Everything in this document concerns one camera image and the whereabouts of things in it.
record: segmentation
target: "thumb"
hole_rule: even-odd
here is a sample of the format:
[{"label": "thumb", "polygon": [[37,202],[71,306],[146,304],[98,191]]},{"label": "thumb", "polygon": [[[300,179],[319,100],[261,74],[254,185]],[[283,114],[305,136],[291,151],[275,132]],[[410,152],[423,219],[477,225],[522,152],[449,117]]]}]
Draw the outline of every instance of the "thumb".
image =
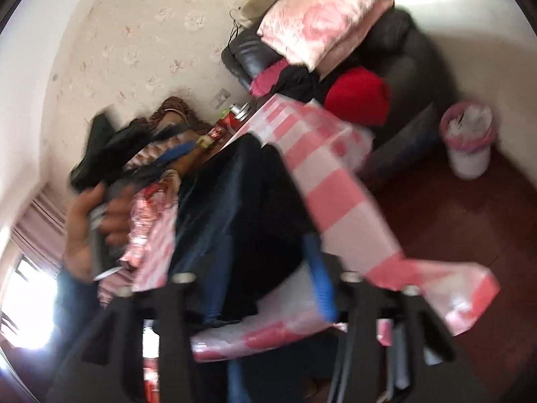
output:
[{"label": "thumb", "polygon": [[93,189],[86,189],[76,200],[73,211],[79,215],[87,215],[103,202],[106,186],[99,183]]}]

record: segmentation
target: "striped curtain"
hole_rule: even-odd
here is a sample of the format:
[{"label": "striped curtain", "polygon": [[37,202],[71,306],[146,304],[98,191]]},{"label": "striped curtain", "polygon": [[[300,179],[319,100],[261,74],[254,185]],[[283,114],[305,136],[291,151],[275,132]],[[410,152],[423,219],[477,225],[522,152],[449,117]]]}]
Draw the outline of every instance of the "striped curtain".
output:
[{"label": "striped curtain", "polygon": [[[13,228],[11,240],[39,269],[56,278],[65,248],[66,216],[65,211],[53,203],[49,195],[45,187],[30,203]],[[99,285],[101,303],[108,303],[119,287],[130,285],[132,280],[127,270],[104,279]]]}]

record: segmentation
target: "red cushion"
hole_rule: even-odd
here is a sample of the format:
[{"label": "red cushion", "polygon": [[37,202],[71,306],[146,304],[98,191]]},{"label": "red cushion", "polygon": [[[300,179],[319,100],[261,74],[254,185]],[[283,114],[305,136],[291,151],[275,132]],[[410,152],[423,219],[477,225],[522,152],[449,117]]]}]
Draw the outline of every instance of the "red cushion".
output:
[{"label": "red cushion", "polygon": [[271,91],[272,86],[278,81],[280,72],[288,66],[289,62],[282,59],[260,72],[250,85],[250,95],[256,97],[267,95]]},{"label": "red cushion", "polygon": [[332,85],[324,108],[344,121],[382,126],[390,110],[390,88],[367,69],[353,68]]}]

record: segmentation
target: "sofa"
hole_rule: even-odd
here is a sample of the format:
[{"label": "sofa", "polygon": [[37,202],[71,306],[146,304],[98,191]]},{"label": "sofa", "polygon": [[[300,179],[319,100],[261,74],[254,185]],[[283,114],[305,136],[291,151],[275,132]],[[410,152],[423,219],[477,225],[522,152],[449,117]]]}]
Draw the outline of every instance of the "sofa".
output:
[{"label": "sofa", "polygon": [[[256,34],[260,21],[242,31],[222,51],[226,68],[247,89],[282,57]],[[347,59],[381,77],[391,91],[383,126],[371,126],[373,153],[359,176],[375,190],[439,143],[443,112],[457,101],[453,78],[434,44],[399,8],[387,11]],[[259,108],[268,98],[252,99]]]}]

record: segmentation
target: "metal screw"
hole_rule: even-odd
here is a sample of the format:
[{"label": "metal screw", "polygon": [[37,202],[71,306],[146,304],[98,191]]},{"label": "metal screw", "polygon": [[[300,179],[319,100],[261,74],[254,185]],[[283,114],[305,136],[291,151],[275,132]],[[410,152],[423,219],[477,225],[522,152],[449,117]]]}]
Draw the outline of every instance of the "metal screw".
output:
[{"label": "metal screw", "polygon": [[117,289],[118,297],[129,298],[130,296],[132,296],[132,294],[133,294],[133,290],[129,286],[120,286]]},{"label": "metal screw", "polygon": [[345,271],[341,274],[341,280],[347,283],[359,283],[363,280],[360,273],[353,271]]},{"label": "metal screw", "polygon": [[420,294],[420,288],[418,288],[416,285],[406,285],[403,288],[403,294],[409,297],[415,297]]},{"label": "metal screw", "polygon": [[171,278],[173,283],[183,284],[183,283],[192,283],[196,280],[196,275],[194,273],[177,273]]}]

